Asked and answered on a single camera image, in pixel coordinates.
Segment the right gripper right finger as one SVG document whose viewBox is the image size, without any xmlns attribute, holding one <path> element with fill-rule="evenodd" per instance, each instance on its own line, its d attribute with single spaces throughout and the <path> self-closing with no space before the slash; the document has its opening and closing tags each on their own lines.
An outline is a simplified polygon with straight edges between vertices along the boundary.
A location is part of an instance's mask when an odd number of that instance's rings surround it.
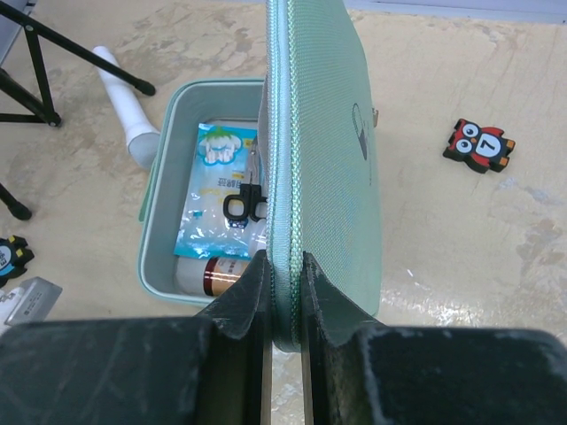
<svg viewBox="0 0 567 425">
<path fill-rule="evenodd" d="M 311 254 L 300 293 L 309 424 L 566 421 L 566 349 L 549 333 L 386 326 L 335 287 Z"/>
</svg>

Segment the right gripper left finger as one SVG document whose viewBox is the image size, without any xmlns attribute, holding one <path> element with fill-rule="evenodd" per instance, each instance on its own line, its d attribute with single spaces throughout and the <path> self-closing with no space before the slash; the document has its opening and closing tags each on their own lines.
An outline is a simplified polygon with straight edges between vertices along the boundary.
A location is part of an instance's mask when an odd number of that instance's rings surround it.
<svg viewBox="0 0 567 425">
<path fill-rule="evenodd" d="M 189 317 L 46 321 L 1 339 L 4 424 L 268 424 L 264 251 Z"/>
</svg>

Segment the brown medicine bottle orange cap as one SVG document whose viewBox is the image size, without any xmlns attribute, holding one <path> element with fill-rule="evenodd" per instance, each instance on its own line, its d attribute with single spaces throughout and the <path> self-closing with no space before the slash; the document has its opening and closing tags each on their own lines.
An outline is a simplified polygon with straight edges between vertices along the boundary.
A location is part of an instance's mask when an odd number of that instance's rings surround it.
<svg viewBox="0 0 567 425">
<path fill-rule="evenodd" d="M 213 257 L 206 263 L 203 290 L 209 297 L 218 297 L 234 284 L 246 270 L 249 260 Z"/>
</svg>

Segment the black handled scissors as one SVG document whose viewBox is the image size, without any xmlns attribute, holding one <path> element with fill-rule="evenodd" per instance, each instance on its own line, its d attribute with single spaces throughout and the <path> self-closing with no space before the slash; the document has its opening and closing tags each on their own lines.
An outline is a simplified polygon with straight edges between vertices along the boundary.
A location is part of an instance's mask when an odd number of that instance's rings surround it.
<svg viewBox="0 0 567 425">
<path fill-rule="evenodd" d="M 267 198 L 262 195 L 260 184 L 260 153 L 258 138 L 255 137 L 250 145 L 246 161 L 245 178 L 240 184 L 239 193 L 225 197 L 223 214 L 228 220 L 243 221 L 250 219 L 254 222 L 264 220 L 257 214 L 260 204 L 266 204 Z"/>
</svg>

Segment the blue plaster packet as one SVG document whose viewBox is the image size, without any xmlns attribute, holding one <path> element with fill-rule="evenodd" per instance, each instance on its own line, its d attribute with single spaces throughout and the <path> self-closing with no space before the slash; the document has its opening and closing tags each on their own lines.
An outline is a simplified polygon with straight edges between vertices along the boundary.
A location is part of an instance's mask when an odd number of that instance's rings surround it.
<svg viewBox="0 0 567 425">
<path fill-rule="evenodd" d="M 249 259 L 253 255 L 253 239 L 264 220 L 228 220 L 223 214 L 223 201 L 239 193 L 255 137 L 258 131 L 254 128 L 198 125 L 174 254 L 193 259 Z M 260 204 L 257 214 L 265 219 L 265 212 L 266 204 Z"/>
</svg>

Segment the mint green medicine case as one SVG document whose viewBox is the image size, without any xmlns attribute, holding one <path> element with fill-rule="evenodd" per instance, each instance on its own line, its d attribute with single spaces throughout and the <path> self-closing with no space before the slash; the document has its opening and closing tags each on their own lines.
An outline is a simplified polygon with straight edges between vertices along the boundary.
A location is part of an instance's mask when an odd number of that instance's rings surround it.
<svg viewBox="0 0 567 425">
<path fill-rule="evenodd" d="M 140 283 L 158 298 L 204 305 L 174 286 L 174 237 L 198 124 L 258 122 L 267 169 L 274 339 L 300 348 L 300 273 L 315 256 L 364 312 L 380 303 L 377 150 L 367 61 L 340 1 L 269 1 L 265 79 L 193 81 L 171 97 L 147 189 Z"/>
</svg>

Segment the clear bottle green label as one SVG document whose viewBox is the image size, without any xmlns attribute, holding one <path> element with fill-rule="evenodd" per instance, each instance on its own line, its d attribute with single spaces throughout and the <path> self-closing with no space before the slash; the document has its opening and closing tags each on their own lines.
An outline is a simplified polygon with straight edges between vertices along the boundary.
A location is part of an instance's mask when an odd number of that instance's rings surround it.
<svg viewBox="0 0 567 425">
<path fill-rule="evenodd" d="M 175 284 L 186 295 L 206 296 L 205 271 L 207 259 L 179 257 L 175 270 Z"/>
</svg>

